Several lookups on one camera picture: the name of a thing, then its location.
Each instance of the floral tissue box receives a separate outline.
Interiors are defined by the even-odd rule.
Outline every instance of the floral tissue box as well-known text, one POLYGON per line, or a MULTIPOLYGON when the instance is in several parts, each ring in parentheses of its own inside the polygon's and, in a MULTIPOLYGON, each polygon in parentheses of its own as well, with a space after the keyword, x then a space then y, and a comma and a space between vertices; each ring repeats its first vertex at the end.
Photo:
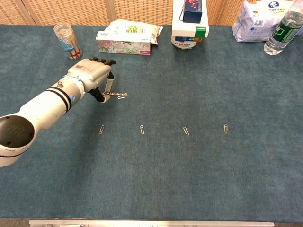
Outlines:
POLYGON ((96 40, 102 53, 151 54, 151 36, 148 34, 100 31, 96 40))

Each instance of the plastic jar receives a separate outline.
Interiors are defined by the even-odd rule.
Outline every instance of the plastic jar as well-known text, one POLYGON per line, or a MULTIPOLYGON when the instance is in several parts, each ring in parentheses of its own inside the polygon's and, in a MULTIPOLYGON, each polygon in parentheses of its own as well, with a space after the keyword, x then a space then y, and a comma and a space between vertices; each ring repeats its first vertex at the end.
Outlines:
POLYGON ((82 57, 82 50, 77 44, 77 38, 70 24, 61 22, 53 28, 53 31, 70 59, 76 60, 82 57))
POLYGON ((176 41, 175 36, 171 36, 171 43, 181 49, 191 49, 197 44, 194 41, 176 41))

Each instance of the robotic arm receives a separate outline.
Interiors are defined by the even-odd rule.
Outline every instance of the robotic arm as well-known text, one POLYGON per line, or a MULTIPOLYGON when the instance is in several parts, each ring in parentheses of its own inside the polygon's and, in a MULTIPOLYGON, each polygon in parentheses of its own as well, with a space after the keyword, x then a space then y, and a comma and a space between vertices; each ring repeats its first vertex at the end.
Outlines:
POLYGON ((34 142, 41 129, 47 130, 65 115, 85 93, 100 103, 110 98, 114 81, 111 65, 114 60, 83 59, 63 76, 26 104, 20 111, 0 117, 0 167, 13 164, 34 142), (105 95, 99 91, 107 79, 105 95))

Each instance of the wicker wall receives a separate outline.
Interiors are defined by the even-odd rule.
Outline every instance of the wicker wall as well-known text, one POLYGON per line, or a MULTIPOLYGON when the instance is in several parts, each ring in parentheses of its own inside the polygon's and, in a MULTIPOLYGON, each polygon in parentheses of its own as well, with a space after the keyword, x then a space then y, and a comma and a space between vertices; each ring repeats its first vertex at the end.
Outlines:
MULTIPOLYGON (((243 0, 206 0, 210 25, 232 25, 243 0)), ((0 24, 108 25, 115 19, 172 22, 173 0, 0 0, 0 24)))

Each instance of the green bottle label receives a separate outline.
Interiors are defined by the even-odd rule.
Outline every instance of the green bottle label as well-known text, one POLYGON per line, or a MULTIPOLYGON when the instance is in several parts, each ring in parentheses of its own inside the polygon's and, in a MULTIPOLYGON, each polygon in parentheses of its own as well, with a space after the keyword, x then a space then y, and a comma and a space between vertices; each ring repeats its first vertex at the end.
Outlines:
POLYGON ((294 38, 295 34, 297 34, 299 30, 299 28, 295 29, 288 27, 283 23, 283 21, 281 21, 273 33, 273 38, 277 41, 288 43, 294 38))

